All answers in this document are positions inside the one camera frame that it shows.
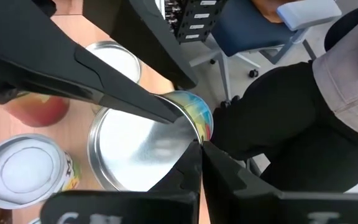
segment blue chair seat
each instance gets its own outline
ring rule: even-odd
[[[228,57],[246,50],[286,44],[293,34],[284,23],[269,22],[250,0],[228,0],[212,30]]]

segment gray floor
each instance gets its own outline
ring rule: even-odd
[[[358,7],[358,0],[337,0],[337,3],[344,14]],[[313,27],[307,35],[307,40],[317,56],[324,53],[324,37],[331,25],[332,23]],[[209,51],[209,48],[201,42],[182,44],[181,47],[188,60]],[[252,54],[244,53],[244,56],[262,66],[259,69],[261,74],[277,66],[305,62],[310,59],[302,45],[297,45],[292,48],[278,65],[272,65],[267,59],[257,52]],[[247,76],[250,70],[252,70],[252,68],[246,67],[243,63],[237,61],[237,59],[229,59],[231,92],[233,96],[242,95],[246,88],[255,80]],[[225,99],[219,67],[217,64],[210,65],[205,63],[195,67],[194,71],[199,78],[200,83],[191,91],[202,97],[213,110],[222,100]],[[262,170],[264,170],[269,164],[269,161],[265,156],[257,156],[255,160]]]

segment drawer label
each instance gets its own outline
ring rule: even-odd
[[[194,18],[195,19],[202,19],[202,18],[208,18],[209,17],[209,13],[204,13],[204,14],[195,14]]]
[[[187,35],[186,39],[194,39],[194,38],[197,38],[199,36],[200,36],[199,34]]]
[[[200,6],[214,6],[216,1],[201,1]]]
[[[191,25],[190,26],[190,29],[202,29],[204,28],[204,24],[201,24],[201,25]]]

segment black pants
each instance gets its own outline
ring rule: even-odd
[[[358,133],[328,108],[311,63],[269,71],[214,113],[212,142],[237,160],[264,153],[280,190],[345,192],[358,184]]]

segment table surface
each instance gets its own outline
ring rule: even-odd
[[[111,40],[102,30],[90,23],[81,14],[81,4],[72,0],[71,4],[60,4],[65,0],[56,0],[58,13],[52,17],[67,36],[86,47],[101,40]],[[140,86],[151,93],[162,94],[173,91],[172,83],[159,75],[152,68],[143,64]],[[0,106],[0,142],[16,134],[39,133],[54,139],[81,166],[81,180],[78,189],[102,190],[95,179],[86,153],[88,131],[94,114],[91,105],[82,101],[71,100],[67,115],[57,124],[45,128],[31,128],[5,112]],[[13,211],[13,223],[28,223],[39,216],[42,202],[23,209]],[[205,198],[201,196],[200,223],[209,223]]]

